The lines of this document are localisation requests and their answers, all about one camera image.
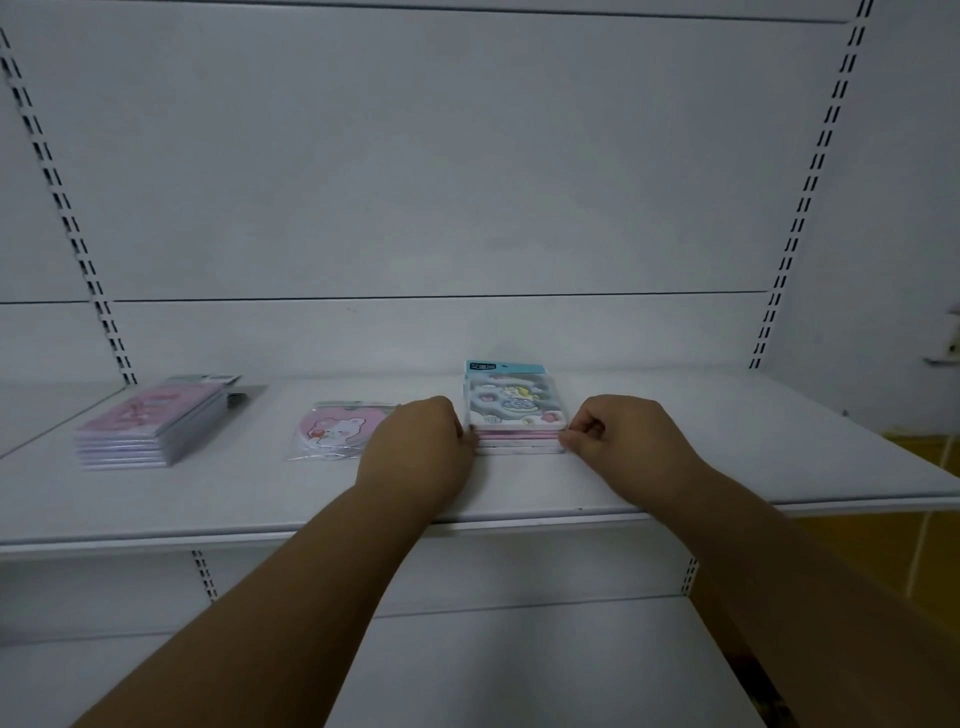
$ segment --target pink notebook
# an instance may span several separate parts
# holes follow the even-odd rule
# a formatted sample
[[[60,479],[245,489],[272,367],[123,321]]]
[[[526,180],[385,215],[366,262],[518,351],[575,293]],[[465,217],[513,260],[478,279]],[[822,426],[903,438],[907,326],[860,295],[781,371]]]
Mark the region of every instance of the pink notebook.
[[[84,423],[74,435],[78,440],[154,438],[221,389],[222,384],[160,384]]]

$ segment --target clear plastic bag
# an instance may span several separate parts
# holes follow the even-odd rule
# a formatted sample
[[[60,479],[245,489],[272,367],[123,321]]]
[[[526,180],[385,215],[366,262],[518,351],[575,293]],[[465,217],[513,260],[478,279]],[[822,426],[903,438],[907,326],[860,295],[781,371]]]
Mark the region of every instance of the clear plastic bag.
[[[287,460],[346,460],[360,457],[377,426],[395,404],[319,401],[306,413]]]

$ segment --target plastic packaging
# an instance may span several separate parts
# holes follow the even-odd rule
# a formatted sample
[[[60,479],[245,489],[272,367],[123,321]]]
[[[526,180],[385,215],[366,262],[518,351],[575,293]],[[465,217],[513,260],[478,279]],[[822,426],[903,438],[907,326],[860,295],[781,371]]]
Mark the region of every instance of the plastic packaging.
[[[377,426],[395,404],[319,401],[306,413],[287,460],[346,460],[360,457]]]
[[[477,430],[553,432],[566,427],[560,395],[541,364],[468,361],[467,417]]]

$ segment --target stack of notebooks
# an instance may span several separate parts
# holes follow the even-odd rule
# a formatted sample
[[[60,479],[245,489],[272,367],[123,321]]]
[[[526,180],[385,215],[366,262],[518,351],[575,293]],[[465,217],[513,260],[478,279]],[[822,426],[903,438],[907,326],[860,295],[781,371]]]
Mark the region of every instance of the stack of notebooks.
[[[87,470],[165,468],[227,412],[223,384],[160,384],[137,392],[74,431]]]
[[[482,455],[563,452],[566,428],[557,387],[540,364],[468,361],[464,380],[467,421]]]

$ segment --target white shelf surface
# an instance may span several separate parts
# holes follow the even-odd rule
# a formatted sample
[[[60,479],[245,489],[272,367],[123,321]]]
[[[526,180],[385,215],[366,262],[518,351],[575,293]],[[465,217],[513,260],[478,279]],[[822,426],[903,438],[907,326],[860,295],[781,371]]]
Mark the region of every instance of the white shelf surface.
[[[167,639],[151,635],[0,648],[4,724],[66,728]]]
[[[10,725],[62,728],[163,637],[0,649]],[[684,597],[375,619],[328,726],[761,726]]]
[[[123,389],[122,384],[0,384],[0,457]]]
[[[708,462],[777,504],[845,501],[849,509],[854,501],[863,509],[890,509],[898,498],[960,502],[960,479],[762,375],[650,369],[555,377],[571,410],[602,393],[659,400]],[[58,427],[0,460],[0,550],[289,533],[356,474],[357,461],[285,460],[312,402],[443,394],[460,408],[461,382],[451,374],[251,386],[252,401],[170,469],[84,472],[71,452],[72,425]],[[441,520],[576,522],[634,512],[573,455],[517,455],[479,458],[465,492]]]

